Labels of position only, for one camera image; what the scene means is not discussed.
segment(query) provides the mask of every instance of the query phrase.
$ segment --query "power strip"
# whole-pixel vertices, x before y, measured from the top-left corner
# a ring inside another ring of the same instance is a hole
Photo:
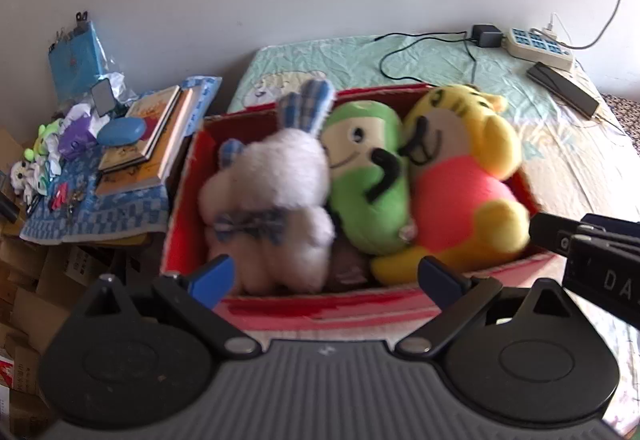
[[[511,28],[507,32],[506,49],[514,57],[541,62],[547,66],[570,71],[574,55],[557,42],[533,32]]]

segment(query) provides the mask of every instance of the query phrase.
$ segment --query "gray ribbed surface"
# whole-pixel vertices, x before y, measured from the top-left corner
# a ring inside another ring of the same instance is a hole
[[[273,341],[255,360],[230,362],[189,409],[130,432],[59,422],[43,440],[613,440],[592,421],[555,431],[503,426],[463,407],[428,364],[391,356],[381,342]]]

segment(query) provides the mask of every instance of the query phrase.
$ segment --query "pink plush shirt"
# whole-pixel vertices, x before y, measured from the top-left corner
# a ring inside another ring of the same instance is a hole
[[[415,185],[412,202],[416,242],[430,252],[458,245],[473,233],[473,216],[485,202],[515,200],[510,189],[471,156],[451,158],[428,169]]]

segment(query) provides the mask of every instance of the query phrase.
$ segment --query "green plush toy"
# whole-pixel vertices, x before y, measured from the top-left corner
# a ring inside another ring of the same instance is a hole
[[[331,209],[356,248],[380,256],[413,239],[402,122],[386,104],[356,100],[327,118],[320,140],[331,172]]]
[[[24,157],[29,162],[33,162],[36,160],[36,157],[39,156],[47,156],[49,154],[49,150],[47,146],[44,144],[44,140],[52,133],[57,133],[60,130],[60,120],[61,118],[54,120],[52,123],[41,124],[38,128],[38,137],[36,141],[33,143],[33,149],[27,148],[24,150]]]

